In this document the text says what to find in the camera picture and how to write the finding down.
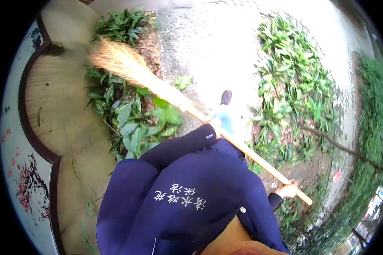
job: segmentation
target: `broom bristles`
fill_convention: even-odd
[[[103,68],[133,85],[145,87],[183,111],[186,105],[193,104],[178,89],[157,78],[148,69],[143,57],[127,44],[100,37],[98,46],[89,55],[89,60],[96,68]]]

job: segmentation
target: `wooden broom handle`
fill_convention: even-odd
[[[210,120],[210,118],[203,113],[201,113],[199,110],[194,108],[193,106],[187,105],[185,109],[194,117],[198,118],[199,120],[206,122]],[[236,139],[230,132],[228,132],[225,129],[221,129],[221,136],[223,136],[227,141],[229,141],[232,145],[237,147],[240,151],[242,151],[245,155],[247,155],[249,158],[251,158],[253,161],[255,161],[257,164],[262,166],[265,170],[267,170],[270,174],[272,174],[277,180],[282,182],[283,184],[287,185],[291,182],[283,176],[278,170],[276,170],[273,166],[271,166],[268,162],[266,162],[263,158],[258,156],[253,150],[251,150],[245,143],[242,141]],[[312,199],[305,195],[304,192],[297,189],[296,195],[300,197],[303,201],[305,201],[308,205],[312,205]]]

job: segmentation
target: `painted mural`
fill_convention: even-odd
[[[0,150],[10,199],[26,234],[41,254],[57,255],[49,218],[51,164],[31,146],[21,126],[18,91],[23,70],[43,43],[34,21],[18,48],[4,91]]]

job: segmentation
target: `hand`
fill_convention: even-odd
[[[292,181],[291,184],[282,185],[275,190],[275,194],[278,194],[280,197],[295,197],[296,191],[298,190],[298,183]]]
[[[219,117],[215,117],[209,121],[206,121],[204,124],[210,124],[216,133],[216,139],[220,139],[220,137],[221,137],[221,133],[220,133],[221,120]]]

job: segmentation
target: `paved path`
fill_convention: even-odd
[[[158,10],[164,75],[169,80],[179,74],[193,75],[194,84],[185,93],[197,102],[200,110],[213,114],[221,93],[225,89],[233,91],[233,108],[238,113],[234,129],[243,140],[250,138],[249,107],[256,103],[259,81],[253,65],[259,45],[253,29],[260,24],[260,14],[270,13],[271,8],[289,14],[298,21],[298,27],[313,37],[324,55],[322,64],[332,71],[337,89],[334,107],[339,113],[337,140],[355,148],[357,117],[351,53],[373,56],[373,46],[368,33],[361,36],[329,0],[98,0],[89,6],[106,14],[131,8],[131,4],[145,4],[146,9]],[[197,120],[185,116],[180,135],[198,125]],[[341,151],[335,152],[331,175],[339,170],[342,177],[329,184],[327,208],[336,204],[353,160]]]

